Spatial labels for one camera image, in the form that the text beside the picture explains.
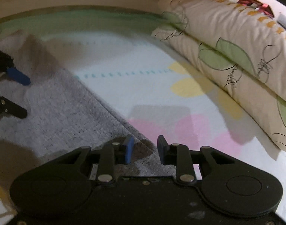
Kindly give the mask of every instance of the bed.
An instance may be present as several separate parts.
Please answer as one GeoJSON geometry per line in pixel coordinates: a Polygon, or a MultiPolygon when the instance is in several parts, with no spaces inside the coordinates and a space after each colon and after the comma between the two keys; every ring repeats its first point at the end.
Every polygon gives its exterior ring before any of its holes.
{"type": "MultiPolygon", "coordinates": [[[[0,0],[0,38],[19,29],[36,35],[153,143],[163,134],[190,149],[212,146],[273,174],[284,188],[277,213],[286,220],[286,152],[187,59],[150,37],[161,24],[158,0],[15,1],[0,0]]],[[[13,214],[0,199],[0,224],[13,214]]]]}

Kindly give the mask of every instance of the pillowcase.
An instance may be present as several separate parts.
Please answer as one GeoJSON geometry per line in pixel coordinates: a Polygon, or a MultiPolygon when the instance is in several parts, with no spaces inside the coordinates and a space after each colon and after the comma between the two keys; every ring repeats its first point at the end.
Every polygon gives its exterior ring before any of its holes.
{"type": "Polygon", "coordinates": [[[217,50],[175,29],[153,35],[186,57],[199,71],[224,89],[286,151],[286,102],[266,85],[217,50]]]}
{"type": "Polygon", "coordinates": [[[286,31],[269,17],[226,0],[160,0],[180,30],[238,64],[286,101],[286,31]]]}

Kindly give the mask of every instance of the orange spot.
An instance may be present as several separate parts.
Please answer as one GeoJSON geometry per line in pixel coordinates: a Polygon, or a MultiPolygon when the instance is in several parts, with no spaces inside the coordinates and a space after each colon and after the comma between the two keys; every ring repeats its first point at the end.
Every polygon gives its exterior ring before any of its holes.
{"type": "Polygon", "coordinates": [[[258,13],[260,13],[260,12],[259,11],[250,11],[250,12],[247,13],[247,15],[253,16],[253,15],[256,15],[258,13]]]}
{"type": "Polygon", "coordinates": [[[245,9],[247,9],[247,7],[246,7],[246,8],[243,8],[243,9],[240,9],[239,12],[241,13],[241,12],[243,12],[245,9]]]}
{"type": "Polygon", "coordinates": [[[279,27],[276,31],[277,34],[281,34],[282,32],[284,32],[284,29],[279,27]]]}
{"type": "Polygon", "coordinates": [[[234,9],[236,9],[236,8],[238,8],[238,7],[242,7],[243,5],[242,4],[237,4],[235,7],[234,7],[234,9]]]}
{"type": "Polygon", "coordinates": [[[225,2],[226,0],[215,0],[215,2],[220,2],[220,3],[223,3],[225,2]]]}
{"type": "Polygon", "coordinates": [[[267,26],[268,28],[272,28],[273,25],[276,25],[276,22],[270,21],[270,22],[266,23],[266,26],[267,26]]]}
{"type": "Polygon", "coordinates": [[[265,17],[259,17],[257,20],[260,22],[263,22],[265,19],[268,19],[268,17],[266,17],[266,16],[265,17]]]}

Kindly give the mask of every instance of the bed sheet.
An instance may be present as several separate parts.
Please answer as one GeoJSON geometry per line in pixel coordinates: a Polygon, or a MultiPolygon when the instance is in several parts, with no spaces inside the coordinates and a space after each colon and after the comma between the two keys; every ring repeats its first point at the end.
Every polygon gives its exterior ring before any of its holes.
{"type": "Polygon", "coordinates": [[[277,213],[286,219],[286,152],[184,58],[137,34],[86,32],[44,40],[64,67],[153,143],[163,134],[192,150],[212,146],[276,176],[284,188],[277,213]]]}

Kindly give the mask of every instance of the gray cloth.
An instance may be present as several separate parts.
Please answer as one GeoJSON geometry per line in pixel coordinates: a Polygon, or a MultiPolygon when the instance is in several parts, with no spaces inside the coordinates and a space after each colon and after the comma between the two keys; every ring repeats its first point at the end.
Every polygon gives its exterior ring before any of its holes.
{"type": "Polygon", "coordinates": [[[17,32],[0,41],[17,68],[31,78],[30,86],[0,80],[0,96],[28,111],[26,119],[0,115],[0,185],[9,190],[21,173],[80,146],[99,149],[104,143],[132,134],[132,164],[118,174],[171,175],[155,146],[90,92],[48,53],[35,37],[17,32]]]}

